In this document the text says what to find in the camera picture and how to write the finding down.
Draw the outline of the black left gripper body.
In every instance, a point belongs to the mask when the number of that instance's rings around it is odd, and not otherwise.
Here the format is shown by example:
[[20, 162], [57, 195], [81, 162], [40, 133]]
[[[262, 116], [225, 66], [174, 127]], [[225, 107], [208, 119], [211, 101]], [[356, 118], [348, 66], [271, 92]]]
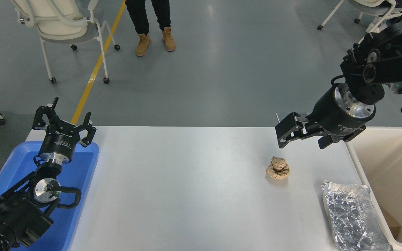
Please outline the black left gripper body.
[[80, 135], [76, 126], [68, 122], [50, 124], [39, 150], [39, 156], [47, 159], [52, 154], [59, 154], [65, 159], [72, 159]]

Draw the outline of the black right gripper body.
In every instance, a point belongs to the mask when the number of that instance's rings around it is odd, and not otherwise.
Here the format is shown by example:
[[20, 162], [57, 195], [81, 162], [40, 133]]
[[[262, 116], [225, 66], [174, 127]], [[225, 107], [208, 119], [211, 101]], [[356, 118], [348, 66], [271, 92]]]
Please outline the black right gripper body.
[[316, 103], [311, 120], [317, 122], [334, 142], [353, 140], [366, 129], [366, 119], [353, 117], [338, 102], [344, 87], [331, 87]]

